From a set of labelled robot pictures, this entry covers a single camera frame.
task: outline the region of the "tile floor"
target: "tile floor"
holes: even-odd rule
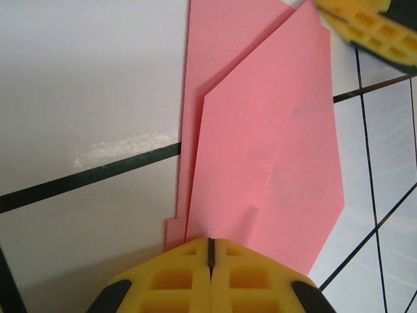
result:
[[[178,142],[186,13],[187,0],[3,6],[0,212],[42,183]],[[357,61],[362,87],[403,75],[331,40],[335,96],[360,87]],[[335,103],[346,205],[309,275],[339,313],[417,312],[412,90],[417,103],[417,78]],[[83,312],[162,251],[177,159],[0,214],[29,312]]]

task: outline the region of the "black grout line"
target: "black grout line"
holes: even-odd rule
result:
[[[416,292],[414,292],[414,295],[412,296],[411,301],[410,301],[409,305],[407,305],[407,308],[405,309],[404,313],[407,313],[410,310],[410,307],[412,305],[412,302],[416,298],[416,295],[417,295],[417,290],[416,290]]]
[[[414,152],[416,154],[416,166],[417,166],[417,140],[416,140],[416,118],[414,114],[414,95],[412,94],[412,80],[410,78],[410,92],[411,92],[411,112],[412,112],[412,129],[414,131]]]
[[[358,49],[355,48],[356,54],[356,66],[358,71],[358,81],[359,81],[359,88],[362,88],[362,75],[360,73],[360,61],[359,61],[359,53]],[[365,147],[366,147],[366,158],[367,158],[367,168],[369,172],[369,183],[371,186],[371,200],[372,200],[372,211],[373,211],[373,221],[375,223],[375,237],[377,240],[377,252],[378,252],[378,263],[379,263],[379,273],[381,275],[381,286],[382,286],[382,298],[384,301],[384,309],[385,313],[388,313],[388,307],[386,305],[386,293],[385,293],[385,283],[384,283],[384,272],[382,271],[382,258],[381,258],[381,247],[379,244],[379,233],[378,233],[378,218],[377,218],[377,206],[375,204],[375,189],[373,186],[373,177],[372,177],[372,165],[371,165],[371,152],[369,150],[369,138],[367,133],[367,123],[366,123],[366,112],[365,112],[365,100],[364,95],[360,95],[360,103],[362,107],[362,119],[364,122],[364,132],[365,132]]]
[[[404,75],[397,78],[394,78],[392,80],[386,80],[385,82],[376,83],[375,85],[370,85],[367,87],[362,87],[362,79],[359,89],[354,91],[349,91],[348,93],[342,93],[341,95],[337,95],[333,97],[333,103],[338,103],[350,98],[354,98],[360,95],[363,95],[365,93],[370,93],[371,91],[375,91],[384,87],[388,87],[390,85],[393,85],[395,83],[403,82],[405,80],[411,80],[411,78],[415,77],[416,75]]]
[[[181,142],[0,196],[0,213],[136,170],[180,154]]]
[[[0,247],[0,307],[3,313],[26,313],[25,304]]]
[[[340,265],[333,271],[332,274],[323,282],[320,286],[320,290],[323,291],[326,287],[335,279],[335,277],[345,268],[345,266],[353,259],[353,257],[359,252],[360,249],[372,238],[379,228],[397,211],[399,206],[410,196],[410,194],[417,188],[415,183],[409,191],[392,207],[392,209],[385,215],[385,217],[378,223],[377,227],[371,230],[369,234],[359,243],[359,245],[340,263]]]

